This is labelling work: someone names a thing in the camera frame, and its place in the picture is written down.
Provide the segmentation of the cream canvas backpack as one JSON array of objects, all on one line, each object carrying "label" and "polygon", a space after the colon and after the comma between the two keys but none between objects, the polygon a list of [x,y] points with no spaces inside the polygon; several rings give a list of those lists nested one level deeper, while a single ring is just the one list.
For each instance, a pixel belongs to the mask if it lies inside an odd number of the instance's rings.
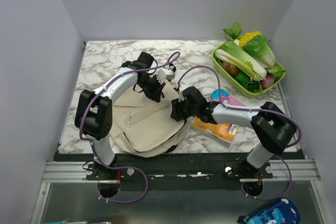
[{"label": "cream canvas backpack", "polygon": [[141,157],[171,151],[186,136],[191,121],[171,118],[171,101],[178,96],[167,80],[159,103],[128,88],[113,105],[110,136],[123,152]]}]

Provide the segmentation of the yellow orange paperback book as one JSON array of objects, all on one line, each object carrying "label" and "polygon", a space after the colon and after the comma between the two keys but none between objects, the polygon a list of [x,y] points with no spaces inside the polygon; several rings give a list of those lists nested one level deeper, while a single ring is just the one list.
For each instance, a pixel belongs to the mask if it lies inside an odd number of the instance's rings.
[{"label": "yellow orange paperback book", "polygon": [[204,123],[199,118],[194,119],[192,128],[201,134],[231,145],[237,134],[239,126],[236,124],[211,124]]}]

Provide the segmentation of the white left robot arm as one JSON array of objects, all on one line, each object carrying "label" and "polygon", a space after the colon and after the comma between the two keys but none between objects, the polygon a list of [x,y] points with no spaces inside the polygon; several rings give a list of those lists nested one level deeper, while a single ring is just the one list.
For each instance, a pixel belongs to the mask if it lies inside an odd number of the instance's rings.
[{"label": "white left robot arm", "polygon": [[139,86],[149,100],[159,103],[165,82],[175,77],[173,62],[179,56],[180,52],[176,51],[166,63],[153,67],[154,57],[141,52],[137,60],[124,62],[117,74],[104,85],[94,91],[81,92],[75,126],[79,129],[80,139],[90,143],[94,161],[100,164],[98,173],[104,179],[112,179],[117,171],[112,163],[115,154],[108,137],[112,128],[113,104],[134,86]]}]

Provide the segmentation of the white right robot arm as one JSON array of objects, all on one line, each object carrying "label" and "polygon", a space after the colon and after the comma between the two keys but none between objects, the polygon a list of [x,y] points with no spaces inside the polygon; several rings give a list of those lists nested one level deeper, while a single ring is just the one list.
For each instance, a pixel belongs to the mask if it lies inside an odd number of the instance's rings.
[{"label": "white right robot arm", "polygon": [[242,173],[249,178],[259,174],[261,167],[270,158],[282,154],[300,131],[293,119],[272,102],[252,107],[230,105],[223,99],[209,102],[197,88],[189,87],[172,100],[171,105],[171,118],[176,121],[196,117],[204,123],[228,123],[253,129],[259,144],[241,165]]}]

